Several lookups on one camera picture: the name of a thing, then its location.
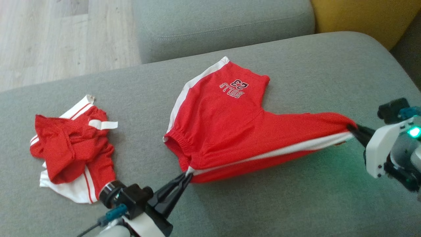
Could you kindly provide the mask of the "red white basketball jersey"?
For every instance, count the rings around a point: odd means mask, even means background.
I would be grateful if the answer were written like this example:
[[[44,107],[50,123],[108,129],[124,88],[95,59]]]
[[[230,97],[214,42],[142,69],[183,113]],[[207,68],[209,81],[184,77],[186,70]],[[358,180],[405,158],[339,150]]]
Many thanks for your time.
[[[37,114],[30,141],[30,154],[43,160],[39,186],[75,203],[97,202],[101,189],[116,178],[108,133],[118,123],[94,101],[86,95],[59,117]]]

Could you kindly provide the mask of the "red shorts with white stripe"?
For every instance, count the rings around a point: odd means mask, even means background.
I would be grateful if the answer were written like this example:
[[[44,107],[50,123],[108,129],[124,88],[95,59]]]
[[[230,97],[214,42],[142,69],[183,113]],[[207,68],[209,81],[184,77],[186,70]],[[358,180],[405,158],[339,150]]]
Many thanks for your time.
[[[265,111],[269,81],[223,57],[184,85],[163,142],[192,183],[270,168],[352,138],[357,124],[342,114]]]

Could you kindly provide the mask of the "long yellow sofa back cushion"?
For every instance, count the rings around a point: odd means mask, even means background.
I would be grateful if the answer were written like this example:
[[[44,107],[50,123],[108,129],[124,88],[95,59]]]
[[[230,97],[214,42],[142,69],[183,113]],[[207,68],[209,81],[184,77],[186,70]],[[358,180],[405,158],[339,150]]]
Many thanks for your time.
[[[421,0],[311,0],[316,32],[364,33],[391,50],[421,10]]]

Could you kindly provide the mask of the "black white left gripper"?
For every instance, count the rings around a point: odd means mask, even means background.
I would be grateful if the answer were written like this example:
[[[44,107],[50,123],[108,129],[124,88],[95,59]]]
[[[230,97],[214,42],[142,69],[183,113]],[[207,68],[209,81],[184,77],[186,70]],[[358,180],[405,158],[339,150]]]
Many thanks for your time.
[[[180,174],[154,193],[142,214],[133,219],[125,215],[125,223],[132,233],[136,237],[169,237],[173,225],[167,218],[192,178],[192,173]]]

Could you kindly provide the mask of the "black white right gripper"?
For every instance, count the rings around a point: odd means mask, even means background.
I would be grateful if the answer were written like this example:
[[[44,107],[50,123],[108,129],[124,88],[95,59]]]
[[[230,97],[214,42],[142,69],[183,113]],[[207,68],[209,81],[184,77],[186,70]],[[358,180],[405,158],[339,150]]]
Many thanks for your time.
[[[388,160],[392,168],[421,174],[421,119],[411,118],[377,130],[349,124],[349,131],[366,148],[366,170],[372,177],[385,175]]]

